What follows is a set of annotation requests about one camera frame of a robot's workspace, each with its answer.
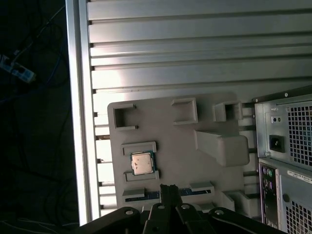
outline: power socket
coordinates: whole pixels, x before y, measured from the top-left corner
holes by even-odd
[[[12,73],[12,75],[18,77],[20,80],[26,83],[31,83],[35,80],[36,74],[32,71],[28,70],[17,62],[14,63],[12,66],[10,58],[5,55],[1,55],[0,58],[0,68],[2,68],[3,70],[7,71],[8,73]]]

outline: ventilation grille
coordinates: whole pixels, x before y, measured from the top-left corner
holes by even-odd
[[[312,166],[312,106],[291,108],[288,124],[292,160]]]
[[[292,201],[286,207],[287,232],[289,234],[309,234],[312,232],[311,211]]]

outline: blue cable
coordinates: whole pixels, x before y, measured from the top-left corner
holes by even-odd
[[[54,65],[54,68],[53,68],[53,70],[52,70],[48,80],[46,81],[46,83],[42,87],[40,87],[40,88],[38,88],[38,89],[36,89],[36,90],[34,90],[32,92],[29,92],[27,94],[16,95],[14,97],[9,97],[9,98],[0,100],[0,104],[3,104],[5,102],[7,102],[7,101],[12,101],[12,100],[14,100],[16,98],[21,98],[21,97],[25,97],[25,96],[28,96],[28,95],[36,94],[36,93],[40,92],[41,90],[47,88],[49,83],[50,83],[50,81],[51,81],[51,79],[55,75],[55,72],[57,71],[57,68],[59,67],[59,62],[60,62],[60,59],[61,59],[61,56],[62,56],[62,51],[63,51],[63,47],[64,47],[65,42],[66,42],[66,40],[64,40],[62,46],[60,47],[59,54],[58,54],[58,60],[57,60],[56,64]]]

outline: computer tower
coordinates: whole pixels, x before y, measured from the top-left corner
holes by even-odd
[[[312,88],[255,98],[262,222],[312,233]]]

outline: dark background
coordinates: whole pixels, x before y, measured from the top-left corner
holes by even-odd
[[[49,223],[43,226],[58,233],[78,226],[66,225],[78,222],[78,207],[65,9],[36,39],[64,4],[64,0],[0,1],[0,54],[13,58],[15,50],[34,41],[17,62],[37,75],[27,84],[0,70],[1,233],[31,233],[9,225],[54,233],[25,218]]]

